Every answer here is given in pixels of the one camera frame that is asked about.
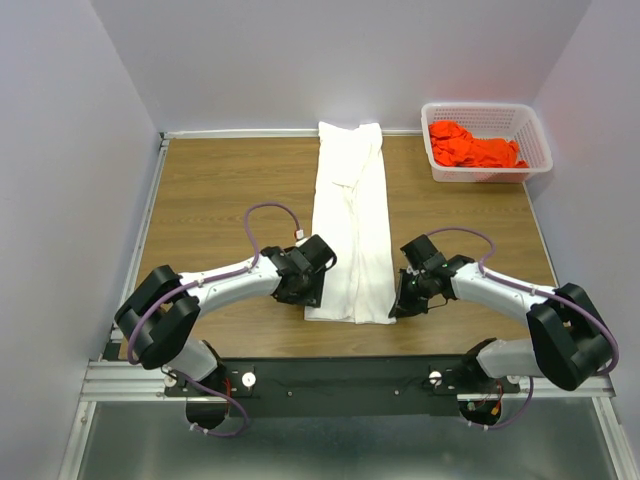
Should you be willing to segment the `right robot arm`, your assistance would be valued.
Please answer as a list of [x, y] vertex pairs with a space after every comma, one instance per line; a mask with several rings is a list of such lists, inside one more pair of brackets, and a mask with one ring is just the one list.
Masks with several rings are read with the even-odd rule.
[[442, 374], [443, 384], [474, 392], [495, 380], [545, 378], [574, 391], [585, 380], [606, 375], [620, 358], [619, 346], [586, 291], [573, 283], [561, 287], [525, 283], [464, 255], [446, 258], [426, 235], [401, 249], [407, 260], [400, 272], [396, 318], [425, 314], [432, 298], [482, 305], [521, 322], [526, 339], [486, 339]]

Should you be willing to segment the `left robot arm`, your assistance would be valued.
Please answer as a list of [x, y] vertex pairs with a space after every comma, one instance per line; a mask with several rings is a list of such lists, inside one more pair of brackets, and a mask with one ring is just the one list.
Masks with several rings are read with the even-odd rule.
[[114, 317], [128, 342], [127, 359], [146, 370], [168, 367], [186, 376], [197, 393], [212, 394], [221, 385], [222, 363], [207, 342], [192, 335], [196, 321], [254, 297], [319, 307], [325, 274], [336, 263], [335, 252], [313, 235], [213, 270], [177, 273], [168, 265], [157, 267]]

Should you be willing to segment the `white t shirt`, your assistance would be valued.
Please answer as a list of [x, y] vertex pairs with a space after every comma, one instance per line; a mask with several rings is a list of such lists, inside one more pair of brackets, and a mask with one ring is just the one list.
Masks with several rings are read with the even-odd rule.
[[379, 124], [318, 124], [312, 232], [337, 256], [307, 321], [393, 325], [395, 272]]

